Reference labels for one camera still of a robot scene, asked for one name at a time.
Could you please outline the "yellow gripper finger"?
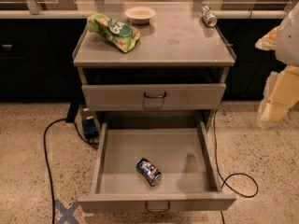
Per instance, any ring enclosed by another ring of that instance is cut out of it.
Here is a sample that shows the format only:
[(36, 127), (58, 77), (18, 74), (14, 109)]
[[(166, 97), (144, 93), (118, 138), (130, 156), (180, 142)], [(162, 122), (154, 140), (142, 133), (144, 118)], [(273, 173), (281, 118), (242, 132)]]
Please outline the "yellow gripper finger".
[(278, 72), (271, 72), (263, 90), (258, 108), (257, 124), (272, 128), (279, 124), (289, 110), (299, 102), (299, 67), (287, 65)]
[(277, 47), (278, 26), (264, 35), (255, 43), (255, 48), (260, 50), (275, 50)]

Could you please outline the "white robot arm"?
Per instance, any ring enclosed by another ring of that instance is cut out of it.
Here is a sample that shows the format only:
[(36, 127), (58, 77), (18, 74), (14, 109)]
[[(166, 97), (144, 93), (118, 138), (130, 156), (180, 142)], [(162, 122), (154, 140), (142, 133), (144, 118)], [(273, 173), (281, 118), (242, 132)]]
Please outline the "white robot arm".
[(260, 38), (255, 47), (273, 50), (276, 59), (286, 64), (280, 73), (270, 73), (258, 109), (258, 126), (271, 128), (299, 102), (299, 4), (279, 26)]

